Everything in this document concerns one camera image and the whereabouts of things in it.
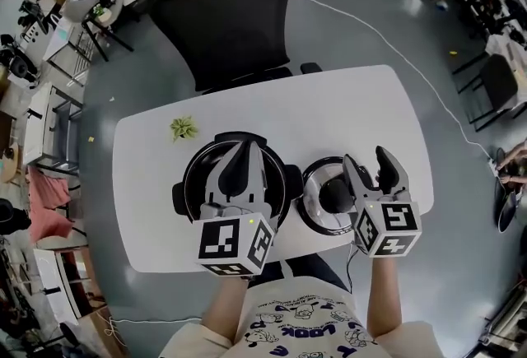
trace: green vegetable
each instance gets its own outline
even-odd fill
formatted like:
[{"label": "green vegetable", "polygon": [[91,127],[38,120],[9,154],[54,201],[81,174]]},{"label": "green vegetable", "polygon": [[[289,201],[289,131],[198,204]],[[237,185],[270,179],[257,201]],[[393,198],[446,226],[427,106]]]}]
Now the green vegetable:
[{"label": "green vegetable", "polygon": [[194,138],[198,134],[198,129],[194,125],[192,117],[177,118],[170,125],[172,130],[172,140],[175,142],[178,138]]}]

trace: pink cloth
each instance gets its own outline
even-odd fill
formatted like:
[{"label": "pink cloth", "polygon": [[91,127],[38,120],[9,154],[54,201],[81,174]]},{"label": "pink cloth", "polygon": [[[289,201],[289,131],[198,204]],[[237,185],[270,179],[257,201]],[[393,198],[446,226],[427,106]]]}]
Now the pink cloth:
[{"label": "pink cloth", "polygon": [[73,222],[52,209],[71,200],[68,182],[66,179],[48,177],[34,166],[29,167],[29,180],[31,242],[35,243],[48,236],[67,238],[72,231]]}]

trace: gray floor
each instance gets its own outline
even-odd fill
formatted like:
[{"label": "gray floor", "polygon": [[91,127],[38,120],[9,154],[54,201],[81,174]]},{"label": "gray floor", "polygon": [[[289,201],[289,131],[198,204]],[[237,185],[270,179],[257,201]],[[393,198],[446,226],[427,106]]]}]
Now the gray floor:
[{"label": "gray floor", "polygon": [[[525,134],[527,114],[515,122],[505,119],[504,124],[479,134],[467,124],[465,103],[455,92],[450,70],[483,45],[468,38],[455,9],[440,12],[429,0],[320,1],[378,28],[425,73],[472,140],[484,146],[509,146],[522,138],[522,131]],[[201,314],[217,285],[214,277],[137,273],[124,252],[112,197],[115,125],[130,114],[196,93],[183,59],[149,19],[123,29],[122,35],[136,52],[113,47],[110,63],[92,68],[84,99],[83,209],[97,276],[115,318],[177,319]],[[406,320],[432,323],[445,355],[462,356],[475,344],[484,317],[492,314],[514,283],[521,230],[514,222],[504,235],[497,233],[492,221],[494,179],[482,152],[464,142],[457,124],[426,82],[364,25],[307,0],[289,0],[286,38],[294,72],[307,61],[316,61],[325,70],[389,64],[401,79],[427,142],[435,194],[434,207],[423,217],[422,238],[400,260],[403,314]],[[451,58],[451,50],[459,55]],[[87,141],[90,136],[94,142]],[[141,136],[138,128],[138,139]],[[152,205],[152,216],[145,219],[155,219],[155,215]],[[345,279],[347,248],[322,255]],[[362,318],[369,276],[369,260],[357,257],[352,262],[352,277]],[[121,323],[119,331],[133,356],[151,357],[160,353],[179,327],[174,323]]]}]

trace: chair armrest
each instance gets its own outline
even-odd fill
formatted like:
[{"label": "chair armrest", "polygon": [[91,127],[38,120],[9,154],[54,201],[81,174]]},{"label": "chair armrest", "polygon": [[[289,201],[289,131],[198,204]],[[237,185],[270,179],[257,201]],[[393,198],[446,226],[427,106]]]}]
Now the chair armrest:
[{"label": "chair armrest", "polygon": [[322,68],[317,63],[303,63],[300,65],[300,70],[302,74],[311,74],[313,72],[321,72]]}]

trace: black pot handle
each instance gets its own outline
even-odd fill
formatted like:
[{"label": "black pot handle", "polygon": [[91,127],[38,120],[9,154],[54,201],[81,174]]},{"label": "black pot handle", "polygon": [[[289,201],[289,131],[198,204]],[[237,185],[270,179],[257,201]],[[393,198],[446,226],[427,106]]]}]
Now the black pot handle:
[{"label": "black pot handle", "polygon": [[295,200],[304,194],[304,179],[298,166],[286,165],[286,195],[289,200]]},{"label": "black pot handle", "polygon": [[172,203],[178,215],[188,216],[187,207],[184,205],[184,185],[177,183],[172,187]]},{"label": "black pot handle", "polygon": [[220,133],[214,137],[215,143],[221,142],[256,142],[260,149],[264,149],[267,146],[267,139],[257,134],[248,133],[245,131],[230,131],[227,133]]}]

